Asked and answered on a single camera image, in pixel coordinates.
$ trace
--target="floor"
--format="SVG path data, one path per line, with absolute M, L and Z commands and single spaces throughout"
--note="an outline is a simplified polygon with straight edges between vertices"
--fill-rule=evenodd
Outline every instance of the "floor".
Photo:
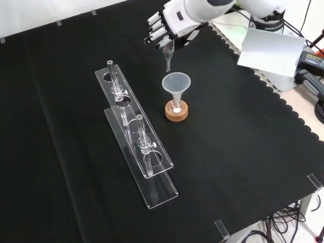
M 324 190 L 319 192 L 319 196 L 324 200 Z M 318 200 L 311 202 L 311 207 L 316 208 L 318 206 Z M 286 239 L 286 242 L 289 243 L 293 237 L 293 234 L 296 229 L 296 221 L 288 223 L 288 232 L 283 236 Z M 305 223 L 299 223 L 298 231 L 294 239 L 294 243 L 313 243 L 315 242 L 315 237 L 319 235 L 320 231 L 324 226 L 324 206 L 322 205 L 317 211 L 310 212 L 306 216 Z M 280 230 L 285 230 L 285 226 L 282 225 Z M 265 232 L 265 225 L 263 222 L 260 222 L 254 228 L 255 230 L 261 230 Z M 272 229 L 272 238 L 275 243 L 285 243 L 281 235 Z M 249 237 L 247 243 L 266 243 L 267 241 L 259 235 L 253 235 Z

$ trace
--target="table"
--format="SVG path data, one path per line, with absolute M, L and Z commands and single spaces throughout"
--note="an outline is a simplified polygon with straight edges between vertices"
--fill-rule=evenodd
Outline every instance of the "table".
M 11 219 L 5 239 L 216 242 L 215 221 L 233 234 L 313 192 L 307 175 L 323 181 L 323 143 L 252 70 L 237 66 L 237 56 L 211 28 L 172 59 L 172 71 L 192 80 L 183 97 L 189 117 L 181 124 L 165 118 L 171 99 L 160 83 L 165 61 L 142 41 L 143 23 L 162 3 L 127 1 L 96 16 L 62 20 L 60 27 L 10 36 L 0 46 L 2 185 L 17 181 L 5 191 L 4 218 Z M 108 102 L 94 72 L 109 59 L 122 69 L 175 164 L 169 175 L 179 197 L 152 210 L 103 112 Z M 24 192 L 21 184 L 34 192 L 33 200 L 12 197 L 11 191 Z M 45 201 L 39 201 L 41 189 Z M 53 198 L 60 204 L 49 208 Z

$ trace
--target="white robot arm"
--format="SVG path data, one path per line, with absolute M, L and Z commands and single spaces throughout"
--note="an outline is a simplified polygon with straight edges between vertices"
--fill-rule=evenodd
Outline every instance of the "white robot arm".
M 158 41 L 155 47 L 162 48 L 223 15 L 234 3 L 235 0 L 172 0 L 147 20 L 149 37 L 144 42 Z M 239 0 L 238 3 L 260 23 L 278 21 L 271 16 L 283 15 L 286 5 L 283 0 Z

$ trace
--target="white cardboard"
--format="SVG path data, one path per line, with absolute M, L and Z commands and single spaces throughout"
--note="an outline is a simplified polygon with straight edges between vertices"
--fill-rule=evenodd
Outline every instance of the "white cardboard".
M 305 39 L 248 29 L 238 65 L 294 77 Z

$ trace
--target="acrylic test tube rack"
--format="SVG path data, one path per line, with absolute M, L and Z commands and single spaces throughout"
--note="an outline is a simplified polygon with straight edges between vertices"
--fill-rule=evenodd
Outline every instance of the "acrylic test tube rack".
M 178 196 L 166 170 L 173 167 L 121 69 L 112 61 L 96 71 L 110 108 L 106 117 L 149 209 Z

